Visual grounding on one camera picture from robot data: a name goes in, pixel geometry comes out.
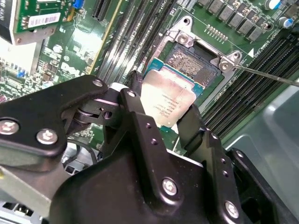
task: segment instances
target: white label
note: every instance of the white label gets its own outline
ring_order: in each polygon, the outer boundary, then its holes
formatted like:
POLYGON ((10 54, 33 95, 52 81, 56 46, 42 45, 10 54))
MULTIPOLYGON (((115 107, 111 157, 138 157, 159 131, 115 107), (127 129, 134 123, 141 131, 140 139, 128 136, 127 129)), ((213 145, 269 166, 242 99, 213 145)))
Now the white label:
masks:
POLYGON ((31 16, 28 21, 28 28, 38 27, 38 26, 58 22, 59 19, 60 19, 60 13, 31 16))

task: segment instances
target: black metal bracket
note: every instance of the black metal bracket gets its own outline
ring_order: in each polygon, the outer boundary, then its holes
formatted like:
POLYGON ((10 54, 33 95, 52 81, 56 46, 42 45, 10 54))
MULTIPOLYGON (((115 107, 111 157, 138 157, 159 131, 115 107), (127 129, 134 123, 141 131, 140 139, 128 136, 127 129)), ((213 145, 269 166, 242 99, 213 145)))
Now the black metal bracket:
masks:
POLYGON ((66 132, 78 107, 103 95, 107 85, 94 76, 82 76, 0 105, 0 120, 18 126, 13 134, 0 134, 0 164, 33 171, 53 169, 66 148, 66 132), (39 131, 50 129, 54 144, 37 141, 39 131))
POLYGON ((233 163, 242 209, 252 223, 299 223, 245 153, 232 148, 227 155, 233 163))
POLYGON ((184 194, 159 129, 154 119, 145 115, 136 92, 122 89, 119 102, 124 114, 123 122, 113 133, 110 144, 106 145, 104 157, 111 155, 115 150, 121 150, 123 144, 131 142, 145 202, 159 215, 172 214, 179 208, 184 194), (175 191, 165 190, 164 181, 169 181, 173 185, 169 187, 175 191))
POLYGON ((206 168, 205 205, 211 222, 243 223, 230 158, 224 154, 219 137, 206 128, 195 105, 178 122, 178 132, 188 157, 206 168))

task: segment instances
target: integrated circuit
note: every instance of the integrated circuit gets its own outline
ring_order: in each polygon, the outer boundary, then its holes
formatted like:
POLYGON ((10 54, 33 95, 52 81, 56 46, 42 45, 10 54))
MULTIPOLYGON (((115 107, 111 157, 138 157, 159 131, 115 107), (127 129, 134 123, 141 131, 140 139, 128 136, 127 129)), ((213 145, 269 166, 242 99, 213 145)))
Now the integrated circuit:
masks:
POLYGON ((244 2, 242 2, 241 5, 238 7, 237 11, 239 13, 241 13, 244 10, 245 7, 246 7, 246 4, 244 2))
POLYGON ((234 13, 234 9, 231 6, 225 6, 223 11, 219 15, 219 19, 227 21, 234 13))
POLYGON ((222 0, 214 0, 212 2, 212 4, 210 5, 208 11, 213 14, 216 14, 220 10, 220 8, 223 6, 223 4, 224 4, 224 1, 222 1, 222 0))
POLYGON ((247 19, 251 20, 254 15, 256 15, 256 11, 251 10, 247 15, 247 19))
POLYGON ((165 63, 192 78, 204 88, 221 74, 221 71, 209 61, 179 44, 168 55, 165 63))
POLYGON ((265 21, 266 21, 266 19, 264 19, 263 17, 261 17, 261 18, 256 22, 256 25, 260 27, 265 21))
POLYGON ((243 16, 240 13, 236 13, 232 18, 232 20, 229 22, 229 25, 234 28, 237 28, 242 20, 243 20, 243 16))

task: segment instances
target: black connector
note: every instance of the black connector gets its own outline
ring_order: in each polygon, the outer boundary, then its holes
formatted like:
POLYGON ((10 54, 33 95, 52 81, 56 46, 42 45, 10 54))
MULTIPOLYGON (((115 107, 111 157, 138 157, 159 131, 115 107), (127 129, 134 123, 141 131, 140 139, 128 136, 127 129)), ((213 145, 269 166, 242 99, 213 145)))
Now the black connector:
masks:
POLYGON ((95 3, 92 17, 95 20, 102 21, 108 11, 111 0, 98 0, 95 3))

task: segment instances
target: chip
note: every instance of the chip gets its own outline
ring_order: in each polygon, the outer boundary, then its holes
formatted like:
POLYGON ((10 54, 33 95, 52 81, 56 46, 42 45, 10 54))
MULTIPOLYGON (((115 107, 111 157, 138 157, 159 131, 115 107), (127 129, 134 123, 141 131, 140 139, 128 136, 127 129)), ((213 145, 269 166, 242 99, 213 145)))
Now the chip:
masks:
POLYGON ((246 7, 246 4, 244 2, 242 2, 241 5, 238 7, 238 12, 241 13, 245 7, 246 7))
POLYGON ((247 15, 247 19, 251 20, 255 14, 256 14, 256 12, 254 10, 251 10, 247 15))
POLYGON ((261 17, 261 18, 256 22, 256 25, 260 27, 265 21, 266 21, 266 19, 264 19, 263 17, 261 17))
POLYGON ((204 88, 221 74, 220 70, 209 61, 181 45, 175 46, 165 63, 192 78, 204 88))

